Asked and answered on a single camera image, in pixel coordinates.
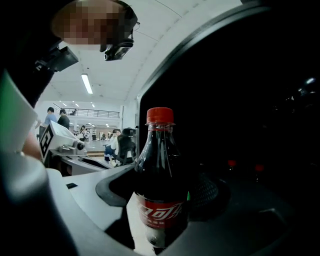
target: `white machine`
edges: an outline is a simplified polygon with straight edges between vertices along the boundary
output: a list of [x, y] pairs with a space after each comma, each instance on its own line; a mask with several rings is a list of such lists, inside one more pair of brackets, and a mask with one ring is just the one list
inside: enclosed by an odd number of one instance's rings
[[74, 136], [71, 131], [62, 125], [50, 121], [40, 139], [41, 156], [46, 161], [50, 150], [55, 150], [63, 155], [87, 155], [85, 144]]
[[88, 157], [85, 147], [85, 143], [71, 131], [51, 121], [40, 140], [44, 165], [58, 169], [63, 176], [89, 174], [113, 168], [107, 162]]

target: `ceiling light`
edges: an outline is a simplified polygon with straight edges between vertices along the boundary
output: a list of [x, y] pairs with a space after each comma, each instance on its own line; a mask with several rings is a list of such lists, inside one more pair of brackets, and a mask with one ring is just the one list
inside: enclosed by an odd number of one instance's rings
[[86, 88], [86, 91], [88, 92], [88, 94], [93, 94], [90, 83], [89, 83], [89, 78], [87, 74], [82, 74], [81, 78], [83, 80], [84, 86]]
[[308, 84], [311, 84], [311, 83], [313, 83], [315, 80], [316, 80], [315, 78], [311, 77], [311, 78], [309, 78], [309, 79], [306, 81], [306, 84], [307, 84], [307, 85], [308, 85]]

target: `railing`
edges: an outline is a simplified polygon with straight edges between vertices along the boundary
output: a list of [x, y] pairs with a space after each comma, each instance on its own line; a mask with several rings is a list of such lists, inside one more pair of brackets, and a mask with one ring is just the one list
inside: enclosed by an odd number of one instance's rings
[[[54, 104], [57, 113], [60, 113], [61, 108]], [[62, 108], [68, 116], [82, 116], [82, 117], [100, 117], [100, 118], [120, 118], [120, 112], [83, 109], [83, 108]]]

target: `white ceiling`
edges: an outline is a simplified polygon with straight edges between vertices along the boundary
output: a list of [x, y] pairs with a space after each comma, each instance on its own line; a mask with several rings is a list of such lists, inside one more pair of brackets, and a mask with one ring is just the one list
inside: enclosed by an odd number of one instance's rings
[[[124, 0], [135, 11], [140, 27], [134, 46], [122, 60], [104, 61], [104, 54], [68, 45], [79, 63], [57, 72], [42, 100], [117, 103], [137, 96], [146, 79], [171, 50], [195, 29], [237, 5], [240, 0]], [[88, 74], [88, 94], [81, 74]]]

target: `red bottle cap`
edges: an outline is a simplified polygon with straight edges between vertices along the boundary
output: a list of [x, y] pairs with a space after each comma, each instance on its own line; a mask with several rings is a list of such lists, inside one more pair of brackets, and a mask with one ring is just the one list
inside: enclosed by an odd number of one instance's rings
[[262, 172], [265, 169], [265, 167], [262, 164], [256, 164], [255, 165], [255, 170], [257, 172]]
[[167, 107], [150, 108], [146, 113], [146, 123], [174, 123], [174, 112]]
[[237, 162], [235, 160], [228, 160], [228, 165], [229, 166], [236, 166]]

